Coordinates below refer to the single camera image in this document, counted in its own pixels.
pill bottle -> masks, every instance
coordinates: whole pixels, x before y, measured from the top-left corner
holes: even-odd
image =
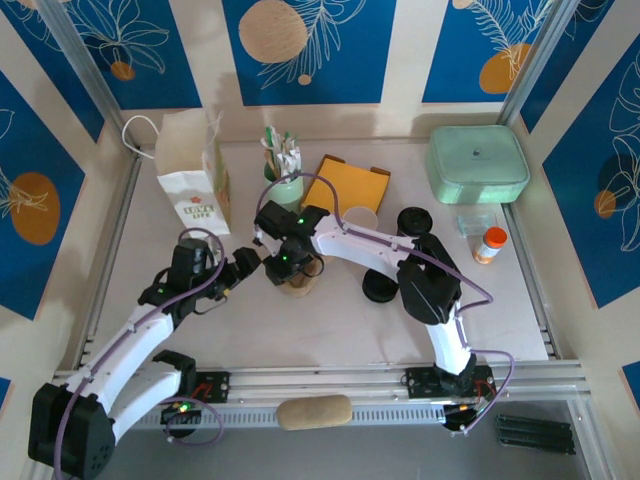
[[[476,262],[487,264],[491,263],[500,249],[507,243],[507,232],[500,227],[491,227],[487,230],[473,250],[473,258]]]

wooden block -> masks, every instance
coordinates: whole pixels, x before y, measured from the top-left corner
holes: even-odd
[[[323,268],[322,261],[314,258],[309,265],[304,267],[304,271],[307,275],[299,273],[288,282],[280,285],[278,290],[290,297],[302,298],[307,295],[316,284],[320,278],[320,272],[322,272]]]
[[[337,427],[349,423],[352,415],[351,400],[344,395],[287,400],[276,411],[284,430]]]

white paper bag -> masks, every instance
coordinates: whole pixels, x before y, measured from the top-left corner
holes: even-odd
[[[224,235],[229,233],[229,174],[211,123],[202,108],[164,115],[155,163],[158,181],[184,226]]]

paper bag handle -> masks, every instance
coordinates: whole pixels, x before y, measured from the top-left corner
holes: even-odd
[[[129,124],[136,118],[144,118],[149,123],[149,125],[153,127],[153,130],[156,132],[156,138],[160,135],[160,132],[158,131],[158,127],[156,127],[156,124],[153,123],[149,117],[145,117],[144,115],[134,115],[129,120],[127,120],[127,123],[125,123],[124,127],[122,127],[122,143],[124,143],[129,150],[136,152],[138,155],[142,155],[143,157],[153,160],[154,157],[152,157],[148,153],[144,153],[143,151],[138,150],[136,147],[134,147],[129,142],[127,142],[127,139],[126,139],[127,128],[129,128]]]

black cable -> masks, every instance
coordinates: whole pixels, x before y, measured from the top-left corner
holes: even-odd
[[[225,303],[227,303],[227,301],[229,300],[229,297],[223,297],[223,300],[220,300],[219,302],[216,302],[216,304],[211,307],[208,308],[207,310],[205,310],[204,312],[199,312],[198,310],[193,310],[193,313],[195,313],[196,315],[206,315],[207,313],[209,313],[211,310],[215,310],[218,307],[221,307],[222,305],[224,305]]]
[[[305,270],[304,268],[300,270],[300,272],[307,278],[319,277],[320,275],[322,275],[322,272],[324,272],[324,260],[322,259],[322,257],[320,255],[313,255],[313,258],[317,259],[320,262],[321,268],[320,268],[320,271],[315,275],[309,275],[307,272],[304,271]]]
[[[157,285],[158,283],[160,283],[160,280],[162,279],[162,277],[164,277],[164,274],[167,273],[169,270],[170,270],[170,267],[160,270],[158,274],[155,276],[155,278],[153,279],[153,285]]]

